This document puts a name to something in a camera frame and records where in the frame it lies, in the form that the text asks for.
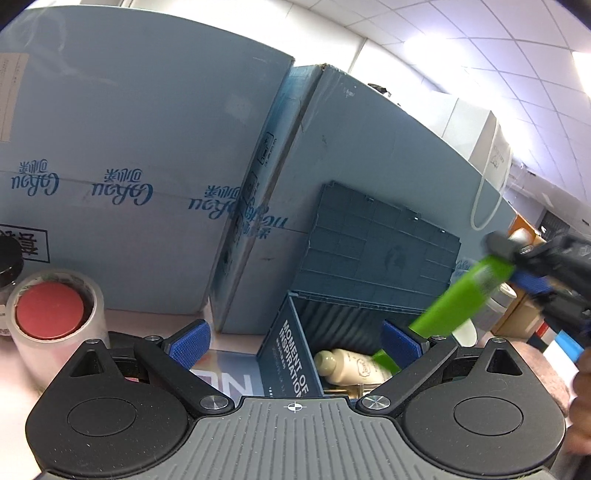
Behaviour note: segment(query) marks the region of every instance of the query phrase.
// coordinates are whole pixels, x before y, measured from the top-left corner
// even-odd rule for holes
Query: hand
[[[569,410],[573,424],[566,434],[566,448],[579,455],[591,455],[591,348],[583,352],[577,367],[573,390],[578,396]]]

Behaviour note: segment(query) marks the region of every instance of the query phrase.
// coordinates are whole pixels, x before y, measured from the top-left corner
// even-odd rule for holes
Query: black plastic part
[[[160,341],[156,342],[156,344],[161,345],[162,337],[158,338]],[[138,381],[147,383],[148,375],[145,370],[139,367],[134,357],[134,344],[141,339],[141,337],[129,333],[109,331],[109,343],[111,345],[109,353],[124,377],[137,378]]]
[[[142,340],[134,345],[134,354],[147,371],[150,384],[172,393],[195,419],[205,415],[223,415],[234,410],[234,402],[230,397],[192,374],[157,345]],[[216,411],[202,407],[201,400],[208,395],[225,397],[227,406]]]
[[[361,401],[356,403],[355,408],[367,415],[398,417],[416,395],[441,383],[443,372],[456,358],[458,348],[457,342],[448,338],[431,347],[419,360],[372,390],[370,395],[383,395],[390,400],[388,408],[370,410]]]
[[[21,244],[11,236],[0,236],[0,288],[14,282],[24,266]]]
[[[126,380],[104,344],[87,340],[31,410],[25,434],[41,469],[118,478],[162,461],[188,425],[181,402]]]
[[[511,344],[492,340],[466,378],[424,390],[400,423],[428,458],[479,476],[518,475],[544,465],[565,430],[560,409]]]

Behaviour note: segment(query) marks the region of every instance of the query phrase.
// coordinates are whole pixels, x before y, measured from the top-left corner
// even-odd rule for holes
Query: lotion bottle
[[[314,364],[321,377],[333,385],[382,384],[392,377],[370,356],[335,348],[322,350],[314,356]]]

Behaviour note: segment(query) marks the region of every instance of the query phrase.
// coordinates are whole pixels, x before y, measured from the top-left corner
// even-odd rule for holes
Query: dark blue storage box
[[[322,395],[312,356],[373,355],[384,319],[410,323],[448,288],[459,249],[418,213],[325,185],[301,268],[257,354],[265,393]]]

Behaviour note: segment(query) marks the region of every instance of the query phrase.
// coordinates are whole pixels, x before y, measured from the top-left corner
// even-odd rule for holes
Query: white cable
[[[496,136],[499,133],[499,130],[500,130],[500,124],[499,124],[499,121],[497,120],[496,125],[495,125],[495,133],[492,136],[491,148],[488,151],[488,158],[486,159],[486,163],[484,164],[484,169],[482,170],[482,178],[480,179],[480,185],[478,185],[478,191],[476,192],[476,197],[474,198],[474,204],[472,205],[472,213],[470,214],[470,226],[476,232],[483,230],[491,222],[492,218],[495,216],[496,211],[499,209],[499,206],[501,205],[501,202],[503,201],[503,193],[502,192],[505,190],[506,185],[507,185],[507,181],[509,180],[509,171],[511,170],[511,157],[512,157],[512,151],[511,151],[510,145],[509,145],[509,158],[507,161],[507,171],[505,172],[505,180],[503,181],[503,185],[499,191],[499,200],[497,201],[495,208],[493,208],[491,214],[484,221],[484,223],[480,226],[476,226],[476,224],[475,224],[476,210],[478,208],[478,202],[480,201],[480,194],[482,192],[482,186],[484,185],[484,182],[485,182],[486,168],[488,167],[488,164],[491,162],[492,149],[495,146],[495,140],[496,140]]]

